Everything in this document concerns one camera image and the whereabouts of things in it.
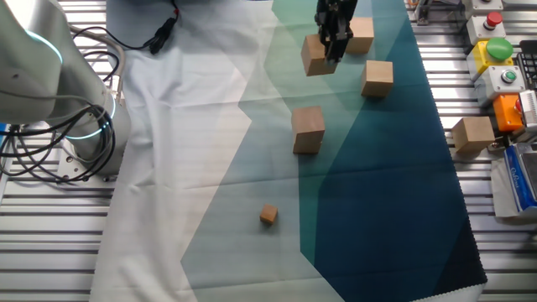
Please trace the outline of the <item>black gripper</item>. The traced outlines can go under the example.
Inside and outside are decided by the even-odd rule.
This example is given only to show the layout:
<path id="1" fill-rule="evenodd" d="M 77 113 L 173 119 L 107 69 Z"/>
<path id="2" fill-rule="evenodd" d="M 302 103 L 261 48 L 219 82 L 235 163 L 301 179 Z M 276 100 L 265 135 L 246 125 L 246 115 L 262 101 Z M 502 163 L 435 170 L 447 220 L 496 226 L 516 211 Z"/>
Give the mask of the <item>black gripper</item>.
<path id="1" fill-rule="evenodd" d="M 321 43 L 328 44 L 327 62 L 340 62 L 345 54 L 347 44 L 353 37 L 349 20 L 356 6 L 357 0 L 319 0 L 317 2 L 315 22 Z M 334 18 L 331 21 L 333 13 L 339 13 L 344 18 Z"/>

